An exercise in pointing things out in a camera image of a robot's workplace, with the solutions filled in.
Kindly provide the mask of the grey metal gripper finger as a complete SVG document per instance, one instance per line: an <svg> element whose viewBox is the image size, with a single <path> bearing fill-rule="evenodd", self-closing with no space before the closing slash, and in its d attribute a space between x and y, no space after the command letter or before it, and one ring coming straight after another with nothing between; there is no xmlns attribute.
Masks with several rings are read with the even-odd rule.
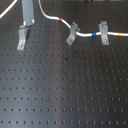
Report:
<svg viewBox="0 0 128 128"><path fill-rule="evenodd" d="M34 24L33 0L22 0L23 25L28 27Z"/></svg>

